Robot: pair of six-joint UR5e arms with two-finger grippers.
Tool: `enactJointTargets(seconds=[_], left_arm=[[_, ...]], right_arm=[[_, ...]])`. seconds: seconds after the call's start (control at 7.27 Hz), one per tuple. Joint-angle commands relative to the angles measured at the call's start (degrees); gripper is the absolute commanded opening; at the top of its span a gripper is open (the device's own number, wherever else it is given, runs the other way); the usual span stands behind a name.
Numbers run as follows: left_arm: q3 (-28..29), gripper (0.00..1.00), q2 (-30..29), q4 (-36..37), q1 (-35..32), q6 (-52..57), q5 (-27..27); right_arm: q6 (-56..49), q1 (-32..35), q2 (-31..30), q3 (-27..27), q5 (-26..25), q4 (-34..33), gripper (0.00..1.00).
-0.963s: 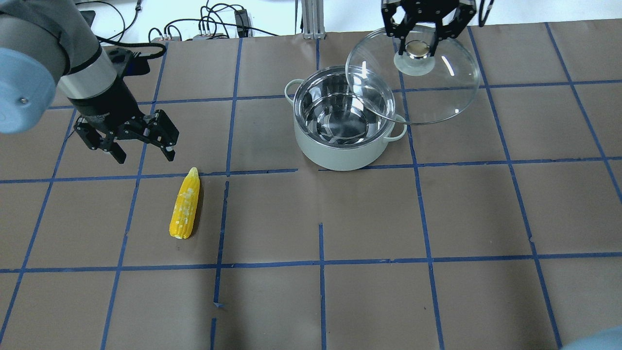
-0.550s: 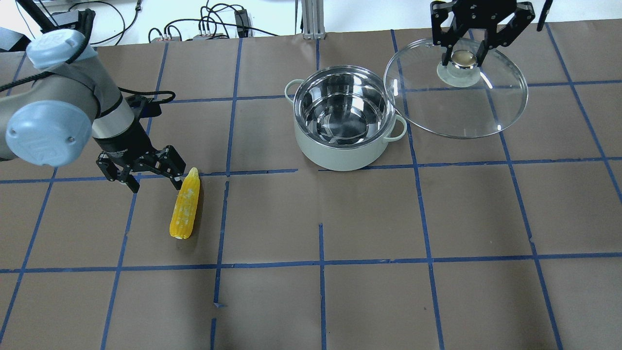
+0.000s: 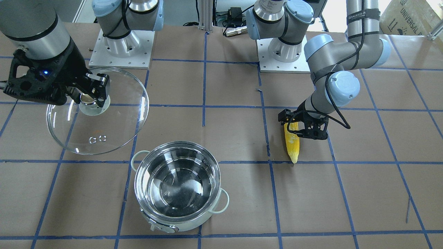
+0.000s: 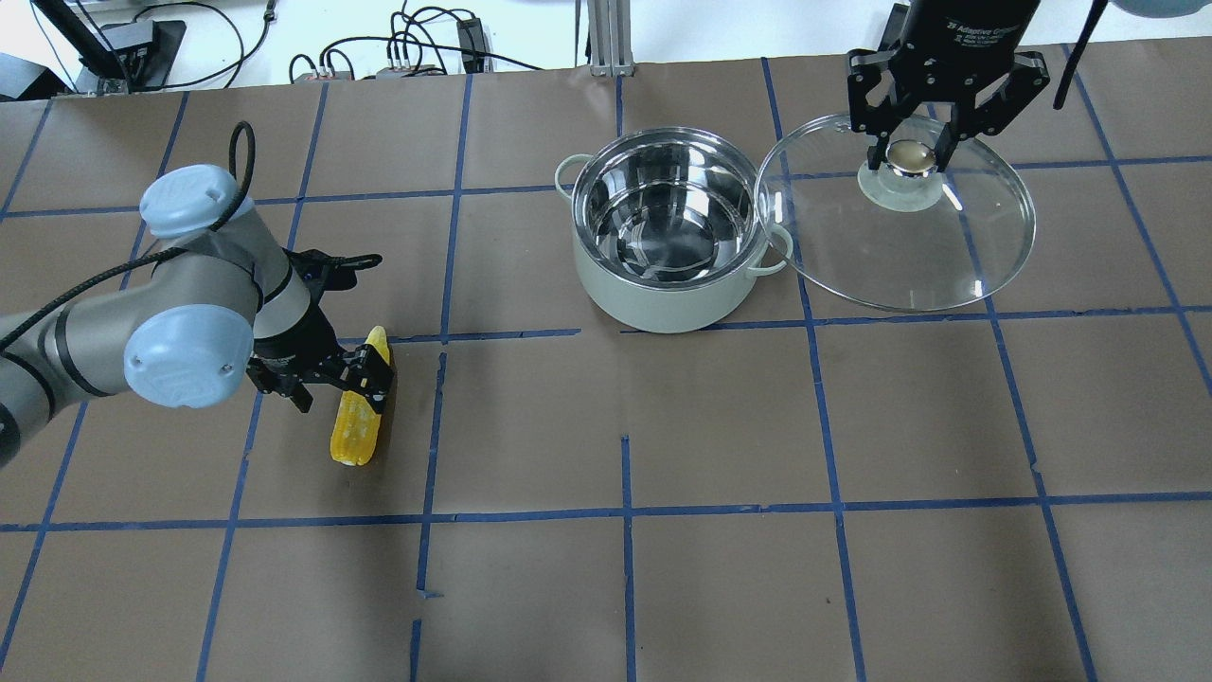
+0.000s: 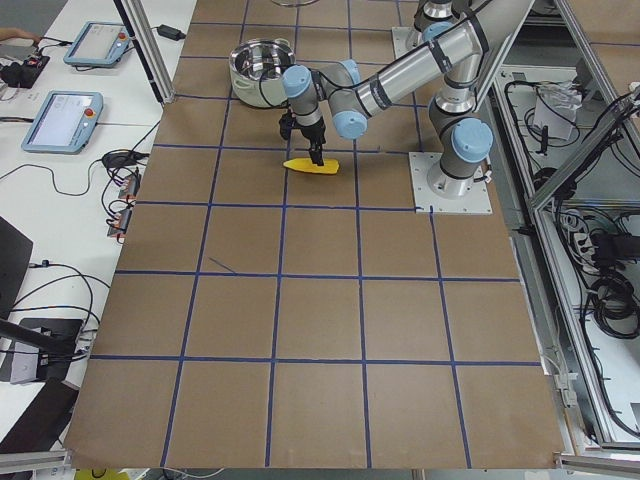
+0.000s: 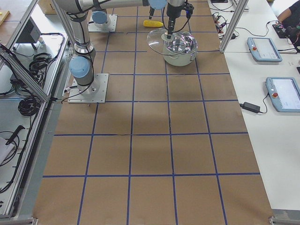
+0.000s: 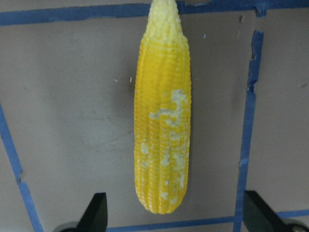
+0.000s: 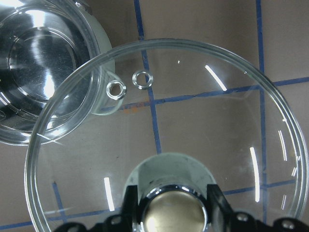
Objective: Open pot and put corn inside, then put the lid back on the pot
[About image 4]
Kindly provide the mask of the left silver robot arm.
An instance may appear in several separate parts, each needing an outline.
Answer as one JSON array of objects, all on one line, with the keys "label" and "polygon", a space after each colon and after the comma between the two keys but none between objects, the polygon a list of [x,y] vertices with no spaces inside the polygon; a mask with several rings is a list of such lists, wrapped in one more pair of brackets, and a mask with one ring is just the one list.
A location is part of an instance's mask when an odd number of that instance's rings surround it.
[{"label": "left silver robot arm", "polygon": [[341,389],[330,454],[367,463],[394,383],[385,332],[345,349],[320,300],[354,288],[381,256],[284,250],[255,200],[215,165],[164,174],[139,211],[164,243],[145,258],[147,283],[2,319],[2,460],[86,399],[131,391],[152,405],[208,407],[250,382],[302,413],[309,386]]}]

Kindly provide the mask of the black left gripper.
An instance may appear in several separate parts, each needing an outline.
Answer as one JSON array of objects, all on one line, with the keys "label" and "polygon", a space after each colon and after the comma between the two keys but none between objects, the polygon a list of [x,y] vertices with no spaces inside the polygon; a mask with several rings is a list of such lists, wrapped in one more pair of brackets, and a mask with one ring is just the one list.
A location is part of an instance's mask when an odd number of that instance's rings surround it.
[{"label": "black left gripper", "polygon": [[373,345],[348,350],[325,314],[303,314],[286,332],[256,338],[245,372],[258,392],[288,399],[303,414],[314,402],[305,384],[328,384],[341,388],[343,399],[382,415],[395,380],[389,350]]}]

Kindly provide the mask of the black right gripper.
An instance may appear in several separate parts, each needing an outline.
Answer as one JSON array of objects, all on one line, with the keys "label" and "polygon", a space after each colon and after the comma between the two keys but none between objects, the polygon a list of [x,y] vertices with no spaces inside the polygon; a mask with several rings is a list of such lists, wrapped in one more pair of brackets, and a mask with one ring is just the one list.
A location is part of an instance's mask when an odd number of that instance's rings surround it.
[{"label": "black right gripper", "polygon": [[909,1],[893,6],[875,50],[846,55],[848,121],[870,134],[867,168],[887,160],[890,134],[924,103],[951,104],[936,168],[978,134],[1000,134],[1050,84],[1040,52],[1019,42],[1036,1]]}]

